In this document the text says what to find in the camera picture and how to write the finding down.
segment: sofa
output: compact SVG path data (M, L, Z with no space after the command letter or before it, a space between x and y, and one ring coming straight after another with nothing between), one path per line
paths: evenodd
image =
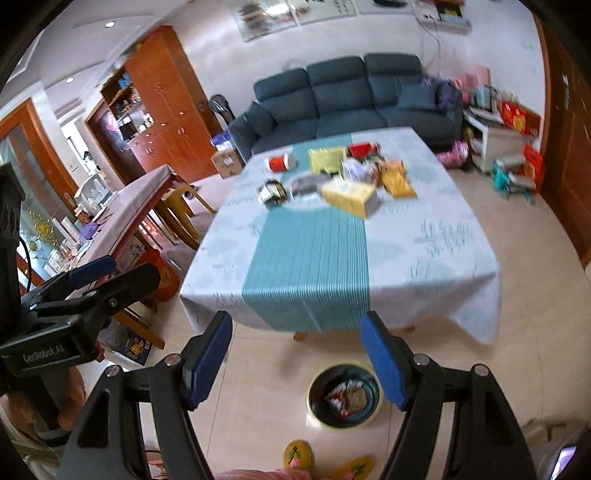
M259 80L228 131L247 161L273 148L332 135L411 127L431 148L461 136L462 94L448 82L423 85L417 56L369 53L313 63Z

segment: poster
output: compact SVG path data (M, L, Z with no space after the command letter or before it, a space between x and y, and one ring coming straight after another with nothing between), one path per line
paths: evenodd
M407 14L413 13L413 0L355 0L359 13L366 14Z
M225 0L245 42L295 27L285 0Z
M301 24L357 15L352 0L290 0Z

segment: pink clothing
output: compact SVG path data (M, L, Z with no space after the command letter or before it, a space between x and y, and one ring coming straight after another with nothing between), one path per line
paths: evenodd
M305 470L275 470L261 472L260 470L229 470L214 474L216 480L312 480Z

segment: dining table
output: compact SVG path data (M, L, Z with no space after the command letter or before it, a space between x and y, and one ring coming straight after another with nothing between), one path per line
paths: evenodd
M416 197L377 189L367 219L318 193L267 208L257 190L310 171L309 150L379 144L402 160ZM271 172L266 159L292 155ZM481 343L496 341L501 269L478 218L434 153L411 128L354 132L253 156L202 240L180 290L196 333L218 310L257 329L356 330L376 311L388 329L444 316Z
M162 196L174 186L175 182L184 183L184 180L168 165L163 165L116 192L110 204L95 218L99 226L89 245L69 264L69 268L81 267L105 255L110 255L118 262L118 270L125 271L128 265L122 266L121 260L124 256L129 258L130 249L132 250L132 258L136 260L139 256L139 252L133 251L137 249L133 240L138 233L140 224L153 209L164 221L168 220L167 225L170 225L185 243L196 249L197 242L185 232L162 203ZM76 290L70 298L80 297L84 292L104 281L106 279L103 278ZM146 338L156 348L164 348L163 339L124 311L118 312L114 317L118 322L124 323L134 332Z

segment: white tablecloth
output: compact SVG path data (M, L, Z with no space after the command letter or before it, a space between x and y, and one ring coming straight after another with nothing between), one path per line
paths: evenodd
M270 154L294 154L297 176L307 169L308 148L350 142L377 142L383 155L402 159L417 198L393 199L379 189L381 205L365 221L318 195L273 210L258 203L256 189L265 180L289 181L267 170ZM409 128L380 129L252 157L205 236L180 298L197 333L217 310L251 327L295 331L354 329L371 309L389 328L447 316L493 343L501 276L478 220L425 143Z

